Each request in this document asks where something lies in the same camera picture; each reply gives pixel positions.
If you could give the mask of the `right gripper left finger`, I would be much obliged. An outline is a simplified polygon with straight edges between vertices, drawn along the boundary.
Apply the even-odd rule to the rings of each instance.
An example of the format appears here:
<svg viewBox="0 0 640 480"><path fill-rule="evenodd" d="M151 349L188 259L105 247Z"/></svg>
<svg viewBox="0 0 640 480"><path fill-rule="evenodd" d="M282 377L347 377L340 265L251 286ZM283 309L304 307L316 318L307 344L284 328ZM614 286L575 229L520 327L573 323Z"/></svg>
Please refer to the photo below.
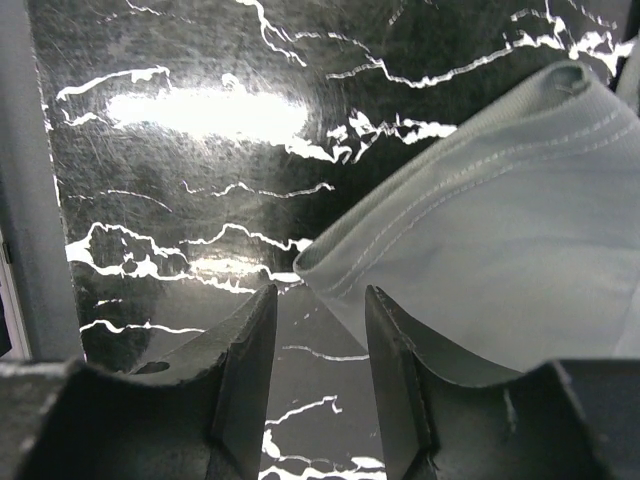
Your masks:
<svg viewBox="0 0 640 480"><path fill-rule="evenodd" d="M148 396L130 479L255 479L275 351L277 289L129 375Z"/></svg>

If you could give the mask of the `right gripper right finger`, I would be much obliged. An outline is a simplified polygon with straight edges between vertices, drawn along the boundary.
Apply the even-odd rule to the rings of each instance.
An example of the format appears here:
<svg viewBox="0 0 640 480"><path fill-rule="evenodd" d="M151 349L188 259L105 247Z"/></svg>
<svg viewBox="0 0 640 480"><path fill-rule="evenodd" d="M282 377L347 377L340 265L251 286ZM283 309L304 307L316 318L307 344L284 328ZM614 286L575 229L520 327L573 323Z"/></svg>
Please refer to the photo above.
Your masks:
<svg viewBox="0 0 640 480"><path fill-rule="evenodd" d="M379 288L365 319L384 460L393 479L552 479L539 395L524 381L468 387L437 375Z"/></svg>

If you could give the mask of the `grey t-shirt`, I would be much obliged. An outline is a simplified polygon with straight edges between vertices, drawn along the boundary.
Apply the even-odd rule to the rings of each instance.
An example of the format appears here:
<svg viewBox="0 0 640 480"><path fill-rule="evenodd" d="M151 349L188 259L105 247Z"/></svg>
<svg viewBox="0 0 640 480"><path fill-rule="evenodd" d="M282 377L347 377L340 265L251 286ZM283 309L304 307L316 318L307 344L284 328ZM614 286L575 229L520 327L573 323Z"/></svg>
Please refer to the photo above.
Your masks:
<svg viewBox="0 0 640 480"><path fill-rule="evenodd" d="M359 341L365 290L516 372L639 354L639 71L554 63L420 153L295 272Z"/></svg>

